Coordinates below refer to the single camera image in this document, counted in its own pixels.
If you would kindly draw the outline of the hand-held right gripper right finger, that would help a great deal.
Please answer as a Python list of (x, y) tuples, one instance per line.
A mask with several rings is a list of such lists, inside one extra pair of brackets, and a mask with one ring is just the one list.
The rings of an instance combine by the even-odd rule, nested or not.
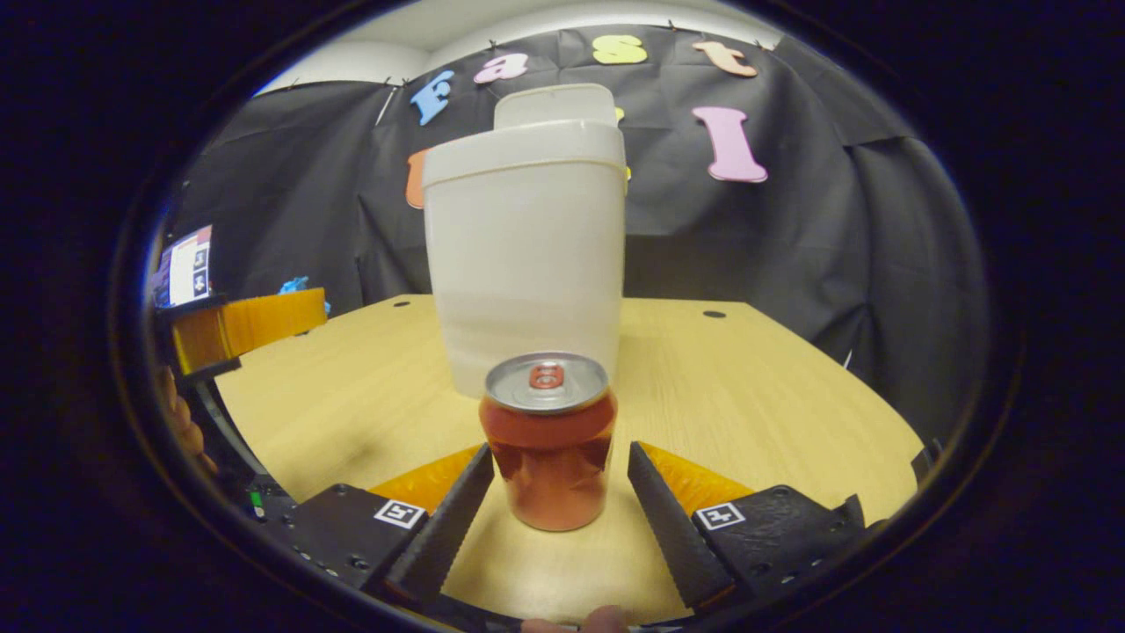
[(830, 509), (784, 483), (752, 491), (648, 442), (631, 442), (628, 477), (680, 600), (698, 614), (800, 593), (867, 532), (857, 496)]

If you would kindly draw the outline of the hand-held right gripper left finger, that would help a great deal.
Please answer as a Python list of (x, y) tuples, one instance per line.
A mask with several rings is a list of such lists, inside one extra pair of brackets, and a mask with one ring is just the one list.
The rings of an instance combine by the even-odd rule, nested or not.
[(333, 483), (306, 501), (269, 490), (264, 532), (322, 575), (413, 608), (441, 593), (493, 477), (478, 444), (374, 490)]

